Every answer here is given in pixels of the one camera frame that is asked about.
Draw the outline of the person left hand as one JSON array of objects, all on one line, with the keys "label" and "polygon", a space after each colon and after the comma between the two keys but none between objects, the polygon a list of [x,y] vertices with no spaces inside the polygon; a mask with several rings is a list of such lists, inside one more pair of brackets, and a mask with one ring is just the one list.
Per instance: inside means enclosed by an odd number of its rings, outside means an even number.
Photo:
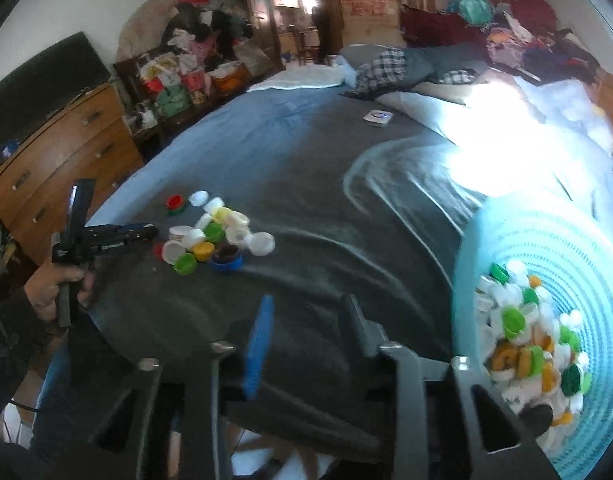
[{"label": "person left hand", "polygon": [[94,281],[95,275],[90,271],[47,260],[26,281],[23,290],[37,317],[49,323],[57,319],[56,300],[62,285],[75,284],[80,306],[86,309]]}]

